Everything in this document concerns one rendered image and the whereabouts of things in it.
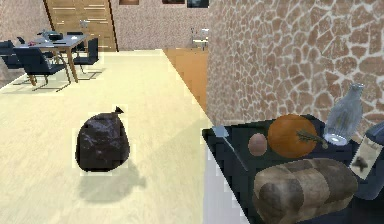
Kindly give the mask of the dark worktop counter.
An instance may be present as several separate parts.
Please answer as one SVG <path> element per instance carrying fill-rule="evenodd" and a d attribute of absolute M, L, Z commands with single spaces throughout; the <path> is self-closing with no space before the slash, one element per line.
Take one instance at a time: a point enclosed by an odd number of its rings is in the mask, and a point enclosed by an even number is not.
<path fill-rule="evenodd" d="M 248 149 L 252 135 L 268 133 L 269 120 L 231 125 L 226 137 L 218 136 L 214 129 L 205 129 L 202 136 L 249 224 L 265 224 L 252 202 L 253 181 L 257 172 L 289 160 L 272 150 L 260 157 Z M 343 210 L 322 215 L 299 224 L 384 224 L 384 189 L 374 200 L 353 198 Z"/>

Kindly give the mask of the black rubbish bag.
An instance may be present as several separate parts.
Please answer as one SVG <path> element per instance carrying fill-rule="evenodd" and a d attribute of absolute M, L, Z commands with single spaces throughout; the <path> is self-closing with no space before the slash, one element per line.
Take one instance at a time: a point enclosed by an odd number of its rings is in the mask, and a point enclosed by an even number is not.
<path fill-rule="evenodd" d="M 122 165 L 129 157 L 130 145 L 116 106 L 108 113 L 87 119 L 79 130 L 75 159 L 85 172 L 108 172 Z"/>

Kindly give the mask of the brown bread loaf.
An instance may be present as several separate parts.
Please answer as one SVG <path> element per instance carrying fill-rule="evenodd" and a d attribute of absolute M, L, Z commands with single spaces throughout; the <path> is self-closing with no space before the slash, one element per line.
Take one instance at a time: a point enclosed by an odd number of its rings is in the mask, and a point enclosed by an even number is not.
<path fill-rule="evenodd" d="M 266 224 L 296 224 L 343 210 L 357 189 L 356 177 L 343 163 L 303 159 L 258 172 L 253 203 Z"/>

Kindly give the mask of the dark jar with pale label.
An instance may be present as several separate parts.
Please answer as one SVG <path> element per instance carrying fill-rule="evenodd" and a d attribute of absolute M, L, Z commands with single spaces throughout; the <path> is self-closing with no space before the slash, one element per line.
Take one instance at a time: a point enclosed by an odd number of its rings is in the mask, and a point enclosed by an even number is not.
<path fill-rule="evenodd" d="M 366 131 L 349 168 L 358 180 L 355 196 L 374 200 L 384 187 L 384 121 Z"/>

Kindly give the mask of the clear glass bottle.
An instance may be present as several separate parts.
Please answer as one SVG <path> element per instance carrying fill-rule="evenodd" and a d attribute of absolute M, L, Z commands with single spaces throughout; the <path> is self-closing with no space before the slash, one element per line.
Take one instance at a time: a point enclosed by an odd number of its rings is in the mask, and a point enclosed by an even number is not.
<path fill-rule="evenodd" d="M 324 128 L 324 139 L 336 146 L 345 146 L 362 119 L 361 94 L 364 85 L 352 83 L 344 97 L 335 103 L 328 114 Z"/>

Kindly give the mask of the pale side table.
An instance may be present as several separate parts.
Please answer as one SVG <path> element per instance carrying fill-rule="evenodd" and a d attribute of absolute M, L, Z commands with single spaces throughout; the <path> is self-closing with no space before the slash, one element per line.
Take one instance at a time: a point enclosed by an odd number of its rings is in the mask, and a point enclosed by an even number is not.
<path fill-rule="evenodd" d="M 191 43 L 195 47 L 200 47 L 205 50 L 208 45 L 209 29 L 202 28 L 200 30 L 191 28 Z"/>

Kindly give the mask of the brown egg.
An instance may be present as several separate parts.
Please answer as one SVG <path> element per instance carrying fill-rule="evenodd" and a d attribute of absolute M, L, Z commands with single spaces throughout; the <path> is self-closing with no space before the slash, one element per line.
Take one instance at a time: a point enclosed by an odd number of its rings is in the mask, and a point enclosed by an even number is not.
<path fill-rule="evenodd" d="M 248 142 L 248 149 L 253 156 L 262 156 L 267 151 L 267 140 L 263 134 L 256 133 Z"/>

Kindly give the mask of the orange pumpkin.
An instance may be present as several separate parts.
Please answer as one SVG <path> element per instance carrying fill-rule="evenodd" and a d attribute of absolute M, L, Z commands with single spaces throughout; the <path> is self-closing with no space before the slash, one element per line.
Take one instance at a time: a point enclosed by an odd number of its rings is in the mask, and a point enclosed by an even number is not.
<path fill-rule="evenodd" d="M 270 148 L 285 158 L 300 158 L 311 153 L 317 144 L 323 149 L 328 143 L 321 138 L 315 126 L 305 117 L 288 114 L 278 117 L 268 129 Z"/>

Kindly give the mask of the wooden room door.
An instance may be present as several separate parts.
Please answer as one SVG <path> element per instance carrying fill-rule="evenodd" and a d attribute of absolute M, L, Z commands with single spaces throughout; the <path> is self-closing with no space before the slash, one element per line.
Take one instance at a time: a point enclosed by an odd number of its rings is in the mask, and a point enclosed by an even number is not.
<path fill-rule="evenodd" d="M 99 50 L 117 52 L 111 0 L 43 0 L 51 29 L 99 39 Z"/>

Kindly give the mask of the dark pot on table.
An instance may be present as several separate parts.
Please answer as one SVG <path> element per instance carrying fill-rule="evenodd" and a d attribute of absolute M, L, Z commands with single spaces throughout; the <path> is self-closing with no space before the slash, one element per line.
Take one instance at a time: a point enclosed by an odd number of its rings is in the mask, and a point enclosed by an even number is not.
<path fill-rule="evenodd" d="M 47 41 L 57 41 L 63 39 L 63 34 L 56 31 L 43 30 L 40 32 L 40 35 Z"/>

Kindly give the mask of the wooden dining table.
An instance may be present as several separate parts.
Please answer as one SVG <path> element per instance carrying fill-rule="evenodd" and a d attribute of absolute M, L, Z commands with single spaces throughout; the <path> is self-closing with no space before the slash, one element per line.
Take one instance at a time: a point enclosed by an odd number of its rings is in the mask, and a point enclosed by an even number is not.
<path fill-rule="evenodd" d="M 17 52 L 24 49 L 27 49 L 27 50 L 40 49 L 41 51 L 51 51 L 54 54 L 57 54 L 60 51 L 65 52 L 66 43 L 64 40 L 64 36 L 62 40 L 57 40 L 57 41 L 47 41 L 43 37 L 40 37 L 34 40 L 34 45 L 29 46 L 28 44 L 20 44 L 14 47 L 14 51 Z M 69 68 L 71 69 L 74 81 L 78 82 L 75 64 L 73 63 L 73 57 L 70 57 L 67 59 L 68 59 Z"/>

